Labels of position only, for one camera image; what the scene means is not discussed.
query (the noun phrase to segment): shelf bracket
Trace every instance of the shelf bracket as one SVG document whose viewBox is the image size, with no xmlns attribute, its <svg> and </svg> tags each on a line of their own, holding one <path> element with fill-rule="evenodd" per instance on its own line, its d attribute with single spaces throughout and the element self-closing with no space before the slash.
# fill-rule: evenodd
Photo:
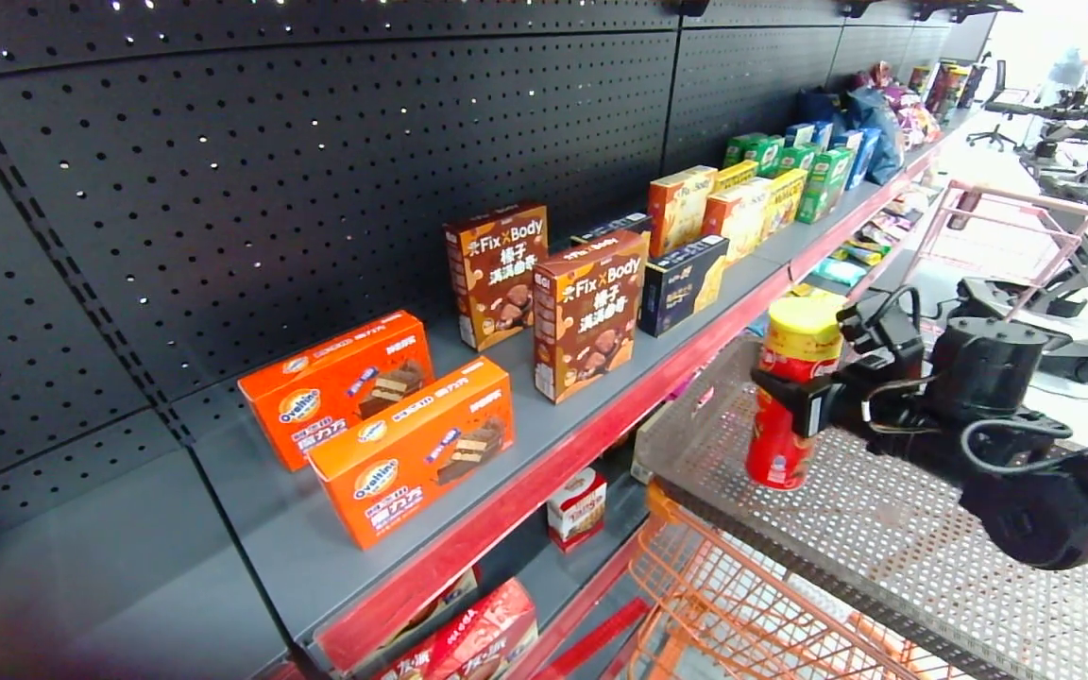
<svg viewBox="0 0 1088 680">
<path fill-rule="evenodd" d="M 967 0 L 937 0 L 932 3 L 918 3 L 918 5 L 914 9 L 914 18 L 915 21 L 926 22 L 935 12 L 940 10 L 951 11 L 951 23 L 963 23 L 964 18 L 970 17 L 973 14 L 1023 12 L 1023 10 L 1016 8 L 1014 3 L 1011 3 L 1010 0 L 988 0 L 979 1 L 979 3 L 973 3 L 973 1 Z"/>
<path fill-rule="evenodd" d="M 871 4 L 881 3 L 883 0 L 845 0 L 842 1 L 842 16 L 851 18 L 863 17 Z"/>
</svg>

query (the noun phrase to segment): orange ovaltine box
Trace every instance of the orange ovaltine box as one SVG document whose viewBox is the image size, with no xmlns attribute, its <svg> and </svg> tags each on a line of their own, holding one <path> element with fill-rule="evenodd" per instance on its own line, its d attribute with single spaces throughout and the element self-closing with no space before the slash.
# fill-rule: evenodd
<svg viewBox="0 0 1088 680">
<path fill-rule="evenodd" d="M 479 357 L 314 448 L 310 462 L 368 549 L 514 442 L 510 376 Z"/>
<path fill-rule="evenodd" d="M 397 311 L 238 380 L 284 467 L 434 382 L 422 322 Z"/>
</svg>

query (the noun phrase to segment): metal mesh basket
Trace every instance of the metal mesh basket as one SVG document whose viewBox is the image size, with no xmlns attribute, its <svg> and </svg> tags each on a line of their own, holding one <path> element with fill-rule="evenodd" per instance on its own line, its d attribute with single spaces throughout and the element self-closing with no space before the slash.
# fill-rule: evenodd
<svg viewBox="0 0 1088 680">
<path fill-rule="evenodd" d="M 1015 562 L 945 483 L 838 431 L 819 436 L 802 490 L 750 482 L 758 347 L 734 341 L 639 435 L 639 460 L 665 494 L 973 677 L 1088 680 L 1088 565 Z"/>
<path fill-rule="evenodd" d="M 638 633 L 630 677 L 963 679 L 648 487 L 647 526 L 629 573 L 656 602 Z"/>
</svg>

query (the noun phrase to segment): person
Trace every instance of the person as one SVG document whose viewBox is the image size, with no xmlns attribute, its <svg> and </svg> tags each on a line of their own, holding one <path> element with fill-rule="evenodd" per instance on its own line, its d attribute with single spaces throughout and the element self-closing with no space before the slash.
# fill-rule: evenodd
<svg viewBox="0 0 1088 680">
<path fill-rule="evenodd" d="M 1041 87 L 1037 99 L 1041 107 L 1059 102 L 1062 90 L 1078 89 L 1085 83 L 1085 75 L 1088 74 L 1088 25 L 1080 32 L 1072 33 L 1071 36 L 1074 36 L 1072 45 L 1056 58 L 1052 70 L 1049 71 L 1049 78 Z"/>
</svg>

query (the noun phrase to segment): small white box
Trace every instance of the small white box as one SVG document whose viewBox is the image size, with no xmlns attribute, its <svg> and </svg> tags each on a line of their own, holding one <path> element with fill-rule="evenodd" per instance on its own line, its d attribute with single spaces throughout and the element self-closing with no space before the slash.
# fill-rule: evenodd
<svg viewBox="0 0 1088 680">
<path fill-rule="evenodd" d="M 607 481 L 593 469 L 583 469 L 547 500 L 548 536 L 569 552 L 604 528 Z"/>
</svg>

